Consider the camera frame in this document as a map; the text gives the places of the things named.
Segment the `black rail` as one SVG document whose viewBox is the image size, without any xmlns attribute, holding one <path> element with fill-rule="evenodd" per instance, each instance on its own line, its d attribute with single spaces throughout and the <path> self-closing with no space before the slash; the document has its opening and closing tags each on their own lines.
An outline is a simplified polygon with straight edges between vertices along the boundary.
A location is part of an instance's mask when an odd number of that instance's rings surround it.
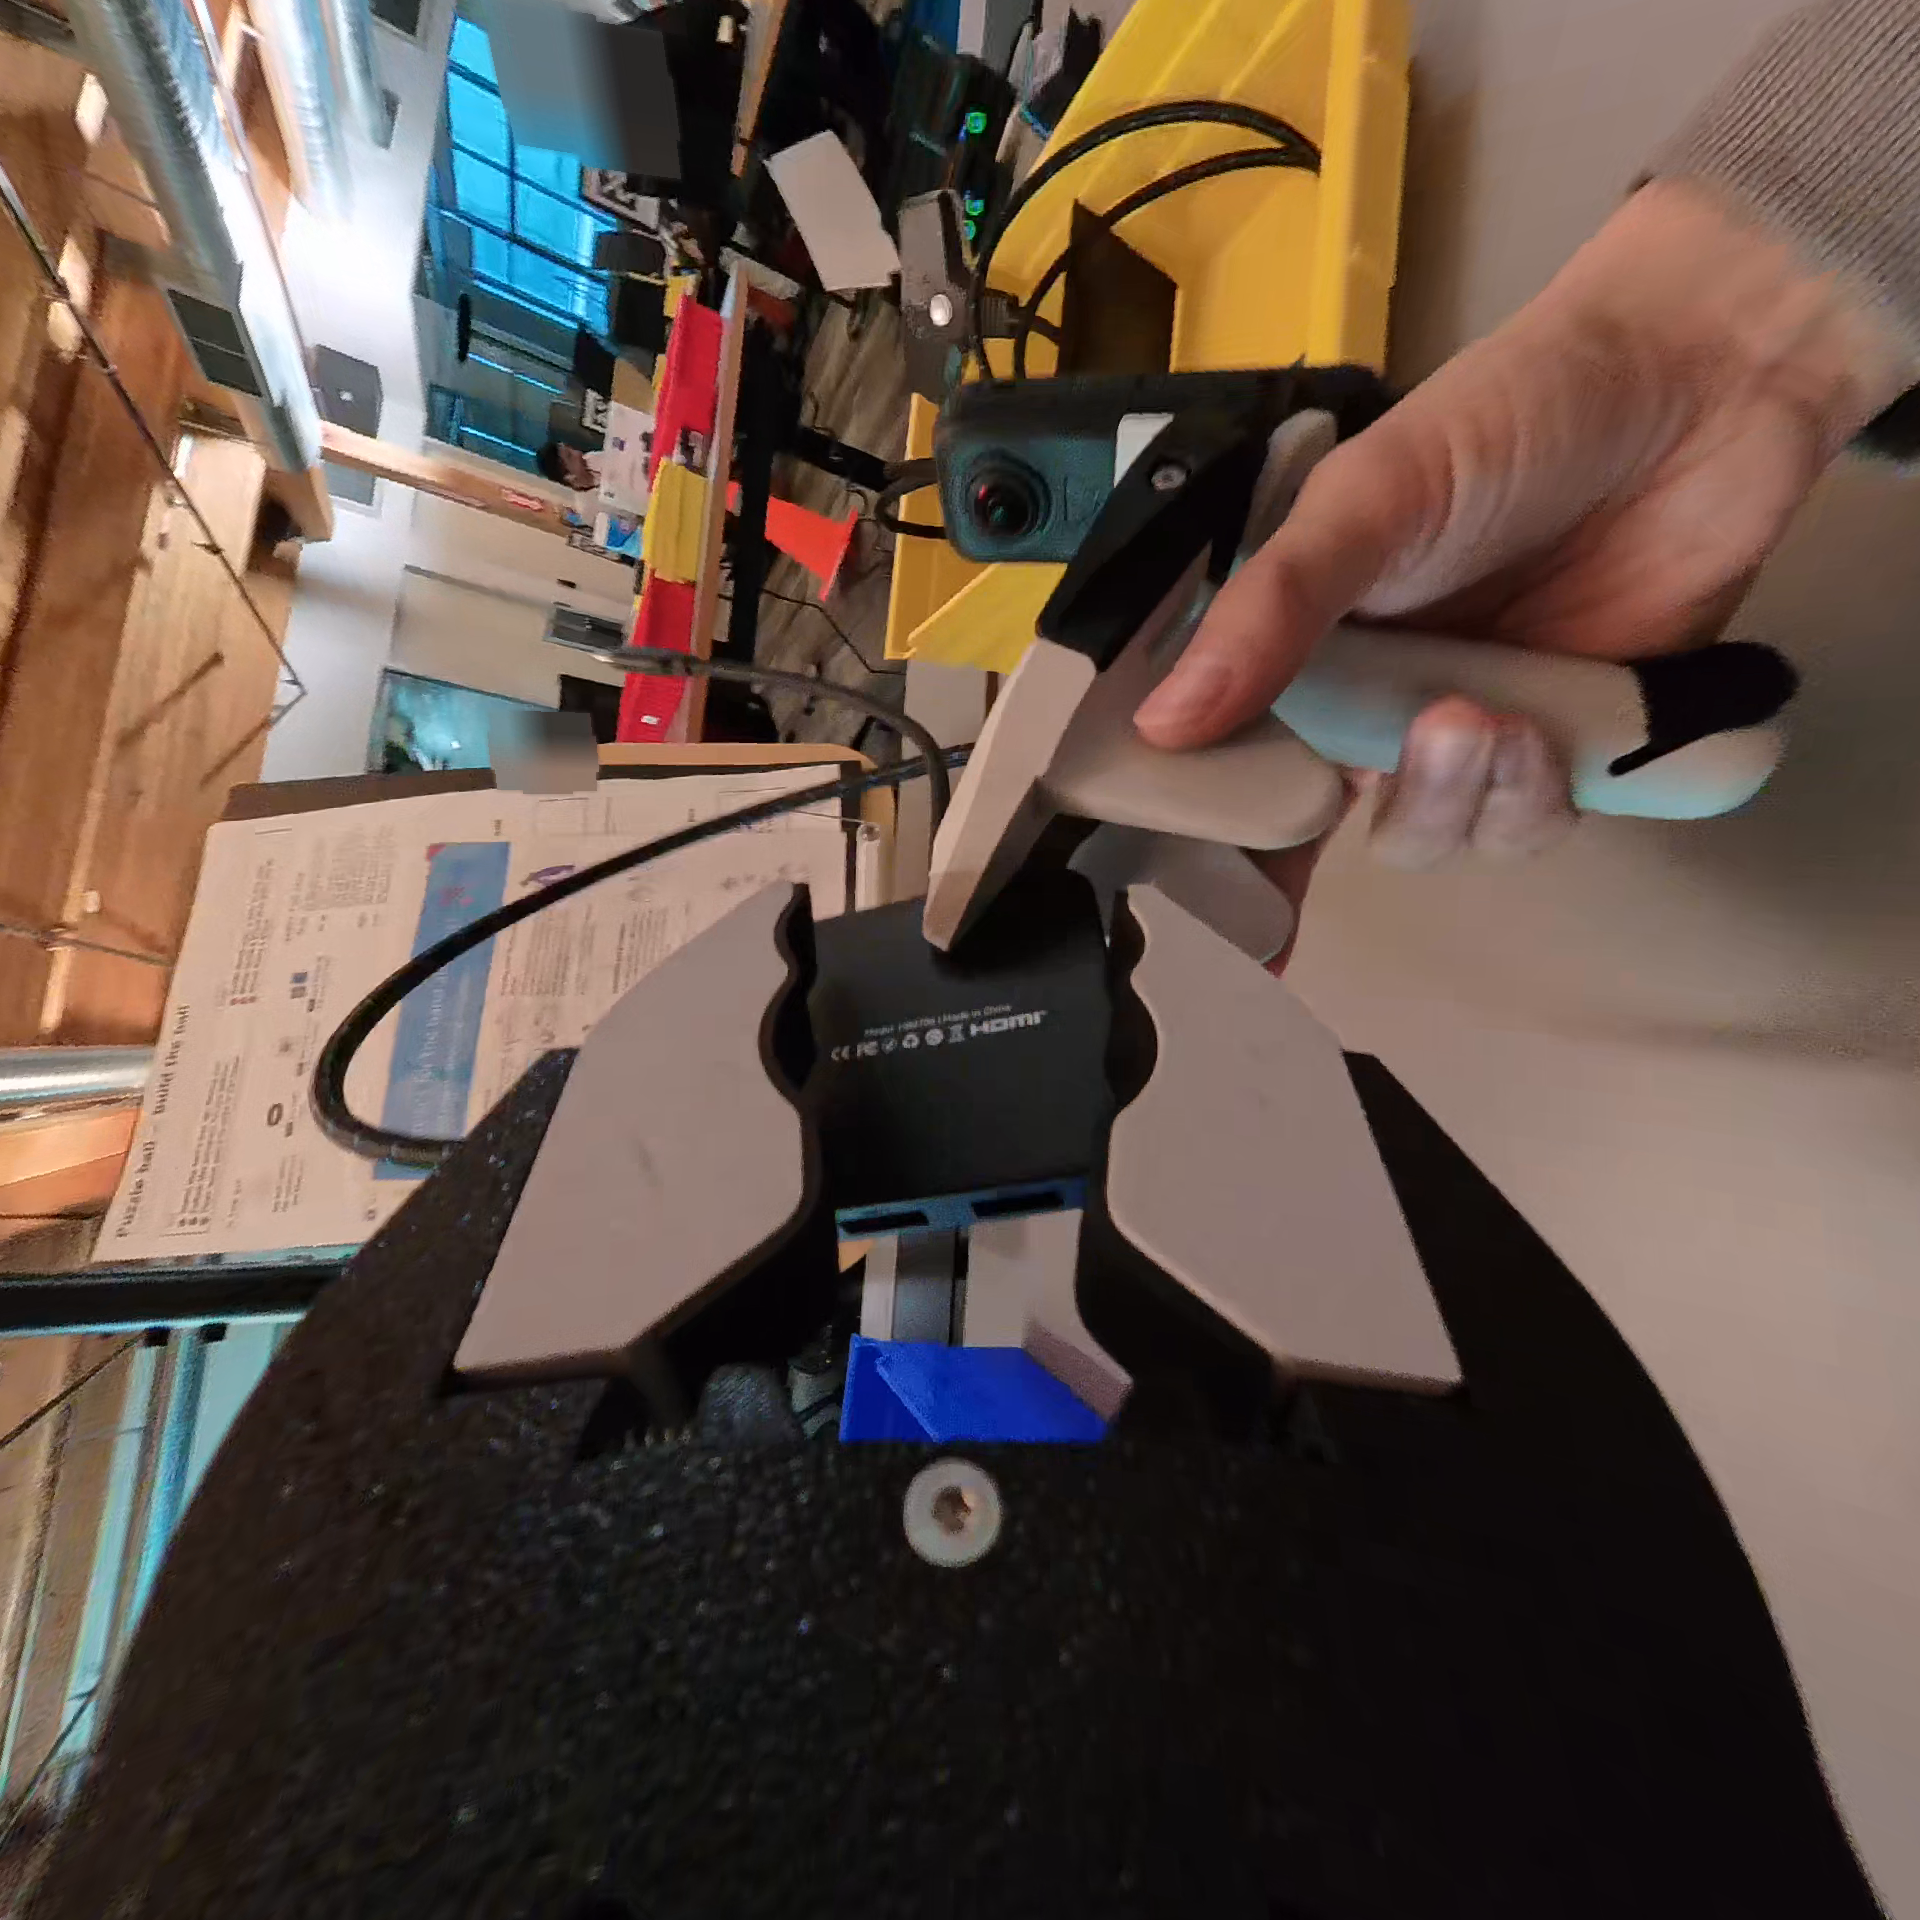
<svg viewBox="0 0 1920 1920">
<path fill-rule="evenodd" d="M 348 1275 L 348 1251 L 6 1275 L 0 1343 L 299 1324 L 317 1302 L 317 1287 L 340 1275 Z"/>
</svg>

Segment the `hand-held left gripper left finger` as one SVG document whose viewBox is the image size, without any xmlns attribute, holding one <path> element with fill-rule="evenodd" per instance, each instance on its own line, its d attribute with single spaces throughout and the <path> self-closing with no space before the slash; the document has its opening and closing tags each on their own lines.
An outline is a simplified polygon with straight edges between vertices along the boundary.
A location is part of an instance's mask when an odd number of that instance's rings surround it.
<svg viewBox="0 0 1920 1920">
<path fill-rule="evenodd" d="M 463 1381 L 692 1392 L 829 1324 L 814 959 L 814 892 L 771 879 L 585 1027 L 452 1344 Z"/>
</svg>

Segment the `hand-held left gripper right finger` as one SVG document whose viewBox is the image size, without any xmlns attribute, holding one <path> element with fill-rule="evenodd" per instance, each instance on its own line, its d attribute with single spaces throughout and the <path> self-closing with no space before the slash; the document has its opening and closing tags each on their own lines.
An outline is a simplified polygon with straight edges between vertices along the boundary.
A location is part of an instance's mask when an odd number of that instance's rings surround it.
<svg viewBox="0 0 1920 1920">
<path fill-rule="evenodd" d="M 1110 1126 L 1110 1223 L 1290 1377 L 1456 1392 L 1344 1050 L 1309 1007 L 1156 888 L 1128 998 L 1156 1072 Z"/>
</svg>

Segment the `large window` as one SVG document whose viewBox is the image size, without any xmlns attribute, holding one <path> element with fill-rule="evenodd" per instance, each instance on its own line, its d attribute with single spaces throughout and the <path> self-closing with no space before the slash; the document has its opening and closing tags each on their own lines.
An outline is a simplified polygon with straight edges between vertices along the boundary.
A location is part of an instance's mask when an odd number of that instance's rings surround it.
<svg viewBox="0 0 1920 1920">
<path fill-rule="evenodd" d="M 476 5 L 452 5 L 415 229 L 424 429 L 539 468 L 550 406 L 584 424 L 573 342 L 610 342 L 603 212 L 584 164 L 524 150 Z"/>
</svg>

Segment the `blue plastic block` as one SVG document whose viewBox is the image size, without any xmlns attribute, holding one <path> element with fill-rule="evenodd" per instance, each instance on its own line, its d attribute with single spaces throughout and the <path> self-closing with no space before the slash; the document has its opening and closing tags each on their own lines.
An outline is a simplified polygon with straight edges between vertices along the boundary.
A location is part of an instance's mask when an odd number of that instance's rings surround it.
<svg viewBox="0 0 1920 1920">
<path fill-rule="evenodd" d="M 1021 1344 L 849 1343 L 843 1445 L 1099 1445 L 1110 1424 Z"/>
</svg>

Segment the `white card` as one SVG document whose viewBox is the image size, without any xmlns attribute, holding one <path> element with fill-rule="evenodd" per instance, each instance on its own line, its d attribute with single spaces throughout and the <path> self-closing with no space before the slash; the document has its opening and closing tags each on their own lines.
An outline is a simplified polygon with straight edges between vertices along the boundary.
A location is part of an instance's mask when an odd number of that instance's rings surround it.
<svg viewBox="0 0 1920 1920">
<path fill-rule="evenodd" d="M 770 181 L 814 253 L 814 277 L 836 294 L 889 293 L 897 277 L 897 246 L 896 246 L 859 153 L 843 150 L 843 136 L 802 136 L 802 140 L 771 150 Z"/>
</svg>

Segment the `printed paper sheet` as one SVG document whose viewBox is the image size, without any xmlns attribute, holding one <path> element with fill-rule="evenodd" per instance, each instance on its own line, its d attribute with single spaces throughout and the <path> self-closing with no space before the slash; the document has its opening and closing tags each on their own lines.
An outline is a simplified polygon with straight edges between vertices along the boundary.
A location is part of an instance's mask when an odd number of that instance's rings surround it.
<svg viewBox="0 0 1920 1920">
<path fill-rule="evenodd" d="M 206 827 L 159 1072 L 88 1257 L 365 1242 L 415 1170 L 355 1163 L 314 1126 L 317 1043 L 355 998 L 504 898 L 836 771 L 644 764 L 573 797 L 437 786 Z M 802 879 L 814 914 L 889 898 L 896 797 L 721 835 L 496 928 L 373 1027 L 348 1057 L 348 1114 L 463 1142 L 539 1057 L 573 1050 L 640 974 L 771 879 Z"/>
</svg>

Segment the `yellow plastic bin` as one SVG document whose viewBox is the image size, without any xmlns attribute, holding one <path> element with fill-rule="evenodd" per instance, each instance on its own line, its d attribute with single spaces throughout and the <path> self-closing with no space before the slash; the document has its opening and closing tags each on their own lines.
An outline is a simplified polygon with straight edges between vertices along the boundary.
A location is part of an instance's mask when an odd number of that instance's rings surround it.
<svg viewBox="0 0 1920 1920">
<path fill-rule="evenodd" d="M 1045 164 L 1116 109 L 1253 106 L 1316 150 L 1316 173 L 1258 164 L 1191 181 L 1116 223 L 1165 286 L 1165 371 L 1379 366 L 1401 277 L 1404 185 L 1401 0 L 1137 0 L 1061 106 Z M 1282 150 L 1253 124 L 1156 124 L 1073 153 L 994 237 L 987 294 L 1015 309 L 1073 253 L 1073 217 L 1110 217 L 1206 153 Z M 889 655 L 1015 672 L 1061 569 L 972 569 L 950 546 L 896 549 Z"/>
</svg>

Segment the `person's right forearm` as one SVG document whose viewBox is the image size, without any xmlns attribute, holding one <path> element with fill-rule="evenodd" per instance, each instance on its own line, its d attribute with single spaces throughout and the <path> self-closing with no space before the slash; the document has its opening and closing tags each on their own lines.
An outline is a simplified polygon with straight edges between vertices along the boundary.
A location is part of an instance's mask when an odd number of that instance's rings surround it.
<svg viewBox="0 0 1920 1920">
<path fill-rule="evenodd" d="M 1659 140 L 1642 181 L 1687 181 L 1920 331 L 1920 5 L 1790 5 Z"/>
</svg>

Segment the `black bin divider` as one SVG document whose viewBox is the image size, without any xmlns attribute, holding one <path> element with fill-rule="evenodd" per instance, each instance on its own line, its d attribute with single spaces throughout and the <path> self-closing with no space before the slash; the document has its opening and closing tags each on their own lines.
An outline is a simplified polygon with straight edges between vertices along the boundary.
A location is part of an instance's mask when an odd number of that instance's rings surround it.
<svg viewBox="0 0 1920 1920">
<path fill-rule="evenodd" d="M 1061 383 L 1145 383 L 1165 371 L 1177 277 L 1116 237 L 1110 217 L 1073 212 L 1055 371 Z"/>
</svg>

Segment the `grey metal bracket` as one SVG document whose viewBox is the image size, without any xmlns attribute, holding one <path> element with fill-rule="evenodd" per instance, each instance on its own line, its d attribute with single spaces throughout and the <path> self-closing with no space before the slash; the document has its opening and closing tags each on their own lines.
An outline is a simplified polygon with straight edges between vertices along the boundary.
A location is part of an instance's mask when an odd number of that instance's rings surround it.
<svg viewBox="0 0 1920 1920">
<path fill-rule="evenodd" d="M 971 212 L 950 185 L 897 204 L 897 321 L 905 342 L 971 342 Z"/>
</svg>

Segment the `person's right hand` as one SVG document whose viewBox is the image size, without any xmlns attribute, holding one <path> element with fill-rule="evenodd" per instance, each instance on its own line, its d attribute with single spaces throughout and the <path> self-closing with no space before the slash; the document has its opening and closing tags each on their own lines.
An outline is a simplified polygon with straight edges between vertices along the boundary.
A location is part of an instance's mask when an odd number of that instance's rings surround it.
<svg viewBox="0 0 1920 1920">
<path fill-rule="evenodd" d="M 1519 321 L 1309 468 L 1137 735 L 1235 735 L 1337 616 L 1599 662 L 1716 642 L 1905 385 L 1916 331 L 1863 277 L 1654 181 Z"/>
</svg>

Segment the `black adapter box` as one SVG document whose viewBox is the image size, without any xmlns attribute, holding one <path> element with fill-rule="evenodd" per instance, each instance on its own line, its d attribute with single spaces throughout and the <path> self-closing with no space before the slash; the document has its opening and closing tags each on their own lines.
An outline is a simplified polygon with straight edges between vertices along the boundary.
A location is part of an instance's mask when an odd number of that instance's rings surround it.
<svg viewBox="0 0 1920 1920">
<path fill-rule="evenodd" d="M 1077 871 L 1015 879 L 935 951 L 921 898 L 814 928 L 814 1114 L 836 1236 L 1077 1211 L 1110 1133 L 1110 920 Z"/>
</svg>

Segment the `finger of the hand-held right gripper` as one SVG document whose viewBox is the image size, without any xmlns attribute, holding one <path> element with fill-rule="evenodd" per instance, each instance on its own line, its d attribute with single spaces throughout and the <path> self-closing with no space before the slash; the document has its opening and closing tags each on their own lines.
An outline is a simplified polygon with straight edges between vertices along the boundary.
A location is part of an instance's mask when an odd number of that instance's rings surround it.
<svg viewBox="0 0 1920 1920">
<path fill-rule="evenodd" d="M 1021 879 L 1052 816 L 1145 827 L 1122 786 L 1137 779 L 1137 735 L 1128 709 L 1116 709 L 1137 691 L 1137 650 L 1110 672 L 1061 642 L 1021 655 L 930 835 L 921 937 L 935 951 Z"/>
</svg>

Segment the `metal pipe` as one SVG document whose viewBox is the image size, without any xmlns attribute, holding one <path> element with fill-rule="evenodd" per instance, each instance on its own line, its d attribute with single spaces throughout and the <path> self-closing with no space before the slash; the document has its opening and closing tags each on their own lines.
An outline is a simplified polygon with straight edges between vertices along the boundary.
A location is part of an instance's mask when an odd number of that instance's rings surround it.
<svg viewBox="0 0 1920 1920">
<path fill-rule="evenodd" d="M 31 1043 L 0 1050 L 0 1114 L 139 1105 L 159 1072 L 149 1043 Z"/>
</svg>

